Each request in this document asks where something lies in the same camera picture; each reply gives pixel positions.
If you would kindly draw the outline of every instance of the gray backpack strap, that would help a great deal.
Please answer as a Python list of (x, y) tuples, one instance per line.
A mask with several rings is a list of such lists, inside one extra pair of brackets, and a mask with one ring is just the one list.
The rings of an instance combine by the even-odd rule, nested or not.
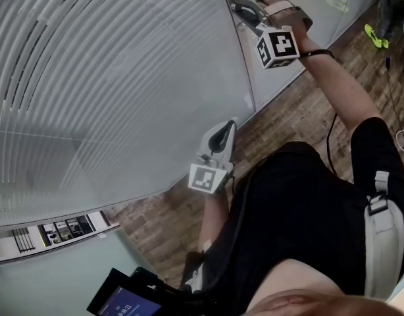
[(404, 218), (398, 206), (388, 199), (388, 180), (388, 172), (376, 173), (377, 194), (365, 210), (365, 296), (371, 298), (391, 296), (404, 254)]

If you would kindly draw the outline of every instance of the neck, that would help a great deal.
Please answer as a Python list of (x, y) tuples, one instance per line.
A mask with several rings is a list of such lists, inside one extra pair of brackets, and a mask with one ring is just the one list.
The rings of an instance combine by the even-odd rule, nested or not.
[(285, 260), (271, 269), (253, 296), (247, 310), (267, 296), (288, 290), (308, 290), (315, 293), (342, 296), (344, 293), (327, 276), (296, 260)]

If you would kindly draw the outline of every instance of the black buckle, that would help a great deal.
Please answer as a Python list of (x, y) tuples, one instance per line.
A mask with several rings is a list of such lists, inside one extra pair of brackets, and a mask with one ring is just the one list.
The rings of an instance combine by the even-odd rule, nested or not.
[[(382, 207), (379, 207), (379, 208), (376, 208), (376, 209), (372, 209), (371, 201), (372, 201), (373, 199), (378, 198), (378, 197), (380, 197), (379, 200), (384, 199), (384, 200), (386, 201), (386, 204), (385, 204), (385, 206), (382, 206)], [(367, 210), (368, 210), (368, 215), (369, 215), (370, 217), (372, 217), (372, 216), (375, 215), (375, 214), (379, 214), (379, 213), (381, 213), (381, 212), (383, 212), (383, 211), (386, 211), (387, 209), (389, 209), (389, 206), (388, 206), (388, 195), (386, 194), (386, 192), (378, 192), (373, 198), (371, 198), (371, 199), (368, 201)]]

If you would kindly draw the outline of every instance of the shoe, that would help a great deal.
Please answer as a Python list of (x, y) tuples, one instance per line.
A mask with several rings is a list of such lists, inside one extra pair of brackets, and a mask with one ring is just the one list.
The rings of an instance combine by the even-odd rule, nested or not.
[(367, 25), (365, 26), (365, 31), (366, 31), (367, 36), (368, 36), (370, 39), (372, 39), (374, 45), (375, 45), (377, 48), (379, 48), (379, 49), (382, 48), (382, 40), (378, 39), (378, 38), (376, 37), (376, 35), (374, 35), (374, 30), (373, 30), (373, 28), (372, 28), (369, 24), (367, 24)]
[(382, 40), (382, 47), (389, 49), (389, 41), (387, 39)]

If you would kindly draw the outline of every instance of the black pants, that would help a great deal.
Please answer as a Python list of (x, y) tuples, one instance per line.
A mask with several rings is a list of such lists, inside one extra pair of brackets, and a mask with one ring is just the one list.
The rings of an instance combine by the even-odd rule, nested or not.
[(404, 21), (404, 0), (380, 0), (376, 37), (393, 40), (395, 27)]

